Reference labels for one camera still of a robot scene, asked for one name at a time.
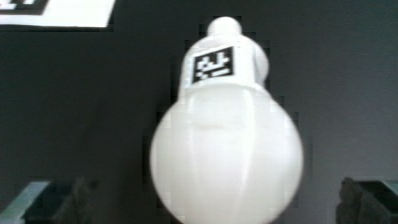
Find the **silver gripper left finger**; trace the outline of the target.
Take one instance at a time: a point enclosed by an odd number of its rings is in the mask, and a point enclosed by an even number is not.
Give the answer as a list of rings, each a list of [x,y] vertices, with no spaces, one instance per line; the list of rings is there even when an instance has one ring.
[[[4,211],[0,224],[95,224],[91,196],[98,181],[32,181]]]

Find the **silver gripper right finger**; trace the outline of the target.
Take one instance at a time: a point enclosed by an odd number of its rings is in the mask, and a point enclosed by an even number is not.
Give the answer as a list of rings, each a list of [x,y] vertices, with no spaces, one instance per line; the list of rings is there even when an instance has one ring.
[[[398,181],[342,182],[336,224],[398,224]]]

